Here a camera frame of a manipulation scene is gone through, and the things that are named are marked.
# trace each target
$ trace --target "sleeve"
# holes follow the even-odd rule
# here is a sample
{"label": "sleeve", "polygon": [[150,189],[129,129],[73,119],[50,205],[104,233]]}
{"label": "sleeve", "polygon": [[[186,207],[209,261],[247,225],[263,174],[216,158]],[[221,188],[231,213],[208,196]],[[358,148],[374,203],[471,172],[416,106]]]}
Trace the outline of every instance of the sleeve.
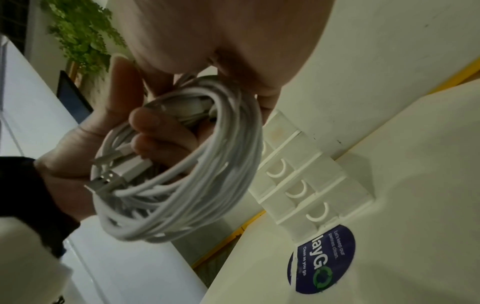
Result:
{"label": "sleeve", "polygon": [[65,251],[63,240],[80,226],[55,205],[34,160],[0,157],[0,217],[15,217],[34,230],[55,257]]}

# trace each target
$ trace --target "green leaves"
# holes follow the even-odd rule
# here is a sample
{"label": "green leaves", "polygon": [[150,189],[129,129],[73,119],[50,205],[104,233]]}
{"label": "green leaves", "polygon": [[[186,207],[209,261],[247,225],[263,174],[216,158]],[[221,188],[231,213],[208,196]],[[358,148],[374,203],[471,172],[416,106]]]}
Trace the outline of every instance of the green leaves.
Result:
{"label": "green leaves", "polygon": [[96,74],[109,67],[107,35],[117,45],[125,40],[112,27],[112,13],[92,0],[42,0],[41,8],[53,18],[48,32],[61,44],[63,54],[79,64],[83,74]]}

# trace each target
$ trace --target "round sticker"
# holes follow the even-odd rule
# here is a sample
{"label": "round sticker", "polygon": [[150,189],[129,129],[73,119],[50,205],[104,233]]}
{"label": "round sticker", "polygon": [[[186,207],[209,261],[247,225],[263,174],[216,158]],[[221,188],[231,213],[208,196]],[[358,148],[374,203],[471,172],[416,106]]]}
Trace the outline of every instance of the round sticker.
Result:
{"label": "round sticker", "polygon": [[[355,238],[345,226],[332,230],[299,246],[296,291],[303,294],[322,292],[338,282],[350,267],[355,254]],[[288,261],[287,277],[292,283],[293,253]]]}

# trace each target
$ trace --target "white cable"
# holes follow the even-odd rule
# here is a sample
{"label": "white cable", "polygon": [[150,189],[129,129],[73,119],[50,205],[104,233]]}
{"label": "white cable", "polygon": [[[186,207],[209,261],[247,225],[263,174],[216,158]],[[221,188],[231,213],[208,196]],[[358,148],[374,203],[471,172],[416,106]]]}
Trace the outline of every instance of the white cable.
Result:
{"label": "white cable", "polygon": [[105,138],[87,188],[107,233],[166,242],[220,219],[241,200],[260,163],[262,119],[254,96],[211,76],[186,75],[146,107],[173,114],[188,127],[216,111],[216,125],[192,154],[158,174],[149,159],[133,153],[136,133],[124,123]]}

